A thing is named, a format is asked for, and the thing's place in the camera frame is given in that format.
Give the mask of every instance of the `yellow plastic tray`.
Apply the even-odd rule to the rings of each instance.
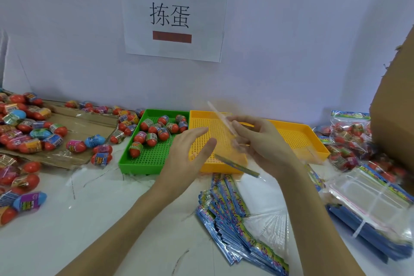
[[[329,151],[325,148],[319,138],[313,133],[312,129],[306,124],[296,124],[292,122],[283,122],[276,120],[269,120],[274,124],[277,130],[280,132],[285,141],[290,145],[292,149],[297,148],[306,148],[308,146],[313,146],[317,152],[319,158],[323,161],[329,156]],[[217,116],[212,111],[201,111],[201,110],[190,110],[190,125],[189,129],[198,128],[198,127],[221,127]],[[204,144],[211,137],[210,131],[205,135],[197,138],[192,144],[189,157],[194,153],[198,154],[203,148]],[[234,169],[218,159],[214,158],[212,154],[206,163],[201,168],[203,173],[240,173],[237,169]]]

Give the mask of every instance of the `left hand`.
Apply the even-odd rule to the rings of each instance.
[[[195,128],[186,130],[174,138],[164,167],[151,188],[151,190],[165,196],[168,203],[183,194],[195,180],[205,161],[213,153],[217,140],[210,138],[192,161],[188,158],[191,144],[207,131],[208,128]]]

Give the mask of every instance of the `white wall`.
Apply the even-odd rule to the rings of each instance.
[[[367,111],[414,21],[413,0],[228,0],[222,62],[209,63],[126,54],[120,0],[0,5],[0,27],[43,98],[179,110],[210,100],[308,124],[331,108]],[[11,72],[10,90],[21,87]]]

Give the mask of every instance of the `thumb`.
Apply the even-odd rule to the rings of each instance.
[[[248,139],[249,141],[251,141],[251,139],[254,137],[255,133],[254,131],[249,130],[248,128],[244,127],[243,125],[240,124],[240,122],[237,122],[235,120],[233,120],[231,122],[232,126],[234,127],[235,131],[237,132],[238,135],[240,135],[243,138]]]
[[[217,140],[214,138],[210,138],[207,143],[205,143],[204,147],[198,153],[198,155],[194,158],[193,164],[195,165],[195,169],[197,172],[201,169],[204,165],[206,160],[210,157],[213,153],[214,148],[216,147]]]

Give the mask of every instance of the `green plastic tray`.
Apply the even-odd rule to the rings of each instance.
[[[181,114],[190,120],[189,111],[178,110],[161,110],[161,109],[147,109],[142,115],[141,120],[138,123],[137,129],[135,129],[132,137],[128,138],[128,145],[122,154],[121,159],[118,162],[119,169],[124,174],[159,174],[164,166],[165,159],[170,151],[170,146],[173,143],[173,139],[176,134],[172,134],[167,141],[158,140],[158,144],[155,147],[149,147],[144,144],[144,149],[137,158],[132,158],[129,154],[129,147],[133,142],[134,136],[140,131],[139,127],[141,122],[150,118],[153,122],[156,122],[162,115],[170,117],[169,122],[175,122],[176,116]]]

